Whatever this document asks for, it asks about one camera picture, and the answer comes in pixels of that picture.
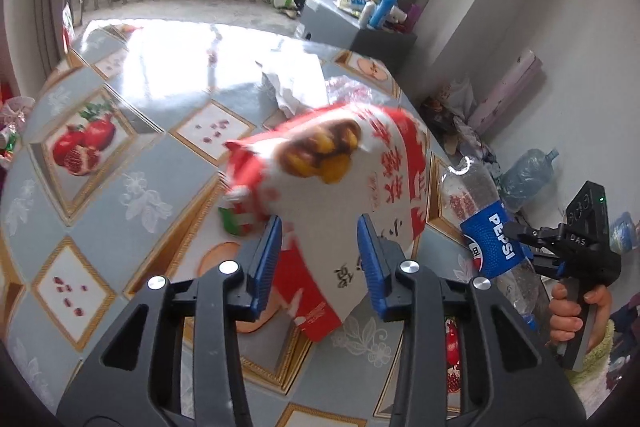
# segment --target silver screw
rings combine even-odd
[[[491,281],[486,277],[476,277],[474,279],[474,286],[479,290],[488,290],[491,288]]]
[[[236,261],[223,261],[222,263],[220,263],[220,266],[218,266],[218,269],[222,273],[226,273],[227,275],[235,272],[236,270],[238,270],[238,268],[239,266]]]
[[[400,269],[405,273],[416,273],[420,269],[420,265],[409,259],[400,263]]]
[[[166,279],[161,275],[156,275],[154,277],[151,277],[151,279],[149,279],[146,282],[146,285],[149,286],[149,288],[151,288],[152,290],[159,290],[165,284],[166,284]]]

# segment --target table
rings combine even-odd
[[[316,54],[325,77],[347,75],[419,118],[380,63],[234,26],[93,22],[50,76],[0,203],[0,317],[14,362],[52,411],[148,277],[191,279],[220,244],[215,208],[226,153],[186,129],[223,116],[233,123],[233,136],[222,136],[228,139],[280,123],[284,116],[257,65],[272,51]],[[74,148],[79,125],[99,153]],[[428,159],[428,225],[412,255],[442,277],[466,281],[474,267],[440,206],[446,156],[433,139]],[[193,414],[190,331],[182,352],[187,415]],[[401,325],[381,323],[368,298],[314,345],[284,312],[240,333],[254,425],[311,425],[309,416],[318,426],[385,425],[400,337]],[[452,414],[459,400],[450,394]]]

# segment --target finger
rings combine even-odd
[[[578,317],[559,317],[553,315],[549,322],[553,330],[580,331],[582,320]]]
[[[549,302],[549,309],[554,315],[560,315],[561,317],[577,317],[577,315],[580,315],[581,310],[579,304],[565,299],[553,299]]]
[[[567,296],[566,286],[564,286],[564,284],[559,282],[551,290],[551,296],[554,299],[566,299],[566,296]]]
[[[554,344],[557,344],[558,342],[570,341],[572,338],[575,337],[575,333],[572,333],[571,331],[552,330],[550,336],[551,336],[551,341]]]
[[[584,301],[587,304],[597,304],[598,306],[606,306],[611,302],[611,293],[607,287],[600,284],[593,290],[584,294]]]

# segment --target concrete floor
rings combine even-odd
[[[103,19],[168,19],[243,26],[292,37],[298,25],[272,5],[262,1],[149,0],[94,11],[82,17],[82,26]]]

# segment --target white paper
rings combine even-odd
[[[278,107],[289,118],[329,103],[317,55],[273,52],[264,58],[262,73],[273,84]]]

